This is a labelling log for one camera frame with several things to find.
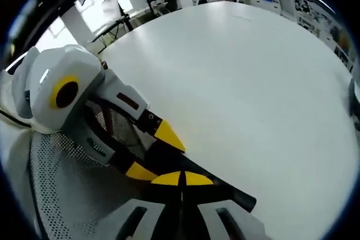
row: white table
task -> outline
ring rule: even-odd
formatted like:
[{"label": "white table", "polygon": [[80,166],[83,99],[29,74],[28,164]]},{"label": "white table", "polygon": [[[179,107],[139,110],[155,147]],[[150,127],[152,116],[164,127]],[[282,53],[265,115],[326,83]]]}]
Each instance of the white table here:
[{"label": "white table", "polygon": [[215,2],[162,16],[103,59],[170,121],[190,159],[256,197],[274,240],[321,238],[353,189],[350,74],[314,35],[269,11]]}]

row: black circle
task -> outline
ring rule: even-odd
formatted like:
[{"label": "black circle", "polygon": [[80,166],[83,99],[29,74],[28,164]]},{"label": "black circle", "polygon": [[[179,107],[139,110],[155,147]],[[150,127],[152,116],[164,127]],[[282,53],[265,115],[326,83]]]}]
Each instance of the black circle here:
[{"label": "black circle", "polygon": [[70,105],[79,91],[78,83],[70,81],[62,86],[56,95],[56,106],[58,108],[65,108]]}]

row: yellow accent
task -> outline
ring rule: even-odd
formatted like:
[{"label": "yellow accent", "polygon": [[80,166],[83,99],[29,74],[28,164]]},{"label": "yellow accent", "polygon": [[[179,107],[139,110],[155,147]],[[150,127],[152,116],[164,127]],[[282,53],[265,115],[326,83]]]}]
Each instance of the yellow accent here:
[{"label": "yellow accent", "polygon": [[185,147],[181,143],[180,139],[176,136],[175,132],[171,128],[170,124],[163,120],[157,129],[155,135],[155,138],[162,140],[165,143],[168,143],[169,145],[176,147],[182,152],[185,152]]},{"label": "yellow accent", "polygon": [[156,174],[152,173],[149,170],[146,170],[137,162],[134,162],[133,165],[131,165],[130,169],[126,172],[126,176],[146,181],[152,181],[156,177],[158,177]]},{"label": "yellow accent", "polygon": [[191,173],[189,171],[185,172],[186,185],[213,185],[214,183],[201,174]]},{"label": "yellow accent", "polygon": [[58,92],[60,91],[60,89],[67,83],[70,82],[76,82],[77,84],[79,84],[79,79],[78,77],[74,76],[74,75],[70,75],[70,76],[65,76],[62,79],[60,79],[52,88],[52,93],[50,95],[50,107],[53,109],[60,109],[57,104],[56,104],[56,97]]},{"label": "yellow accent", "polygon": [[163,174],[153,180],[151,184],[158,184],[158,185],[178,185],[179,184],[179,177],[180,172],[176,171],[170,174]]}]

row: chair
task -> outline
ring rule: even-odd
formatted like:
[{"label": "chair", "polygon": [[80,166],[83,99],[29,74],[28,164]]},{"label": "chair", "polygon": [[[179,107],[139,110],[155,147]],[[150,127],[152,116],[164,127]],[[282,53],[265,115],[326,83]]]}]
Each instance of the chair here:
[{"label": "chair", "polygon": [[196,5],[206,4],[208,2],[208,0],[196,0]]}]

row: monitor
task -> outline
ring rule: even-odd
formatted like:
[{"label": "monitor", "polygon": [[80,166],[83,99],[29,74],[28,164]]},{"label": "monitor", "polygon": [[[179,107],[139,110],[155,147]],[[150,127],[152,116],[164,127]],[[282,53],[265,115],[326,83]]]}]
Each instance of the monitor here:
[{"label": "monitor", "polygon": [[122,16],[118,0],[104,0],[101,7],[103,14],[109,21],[116,21]]}]

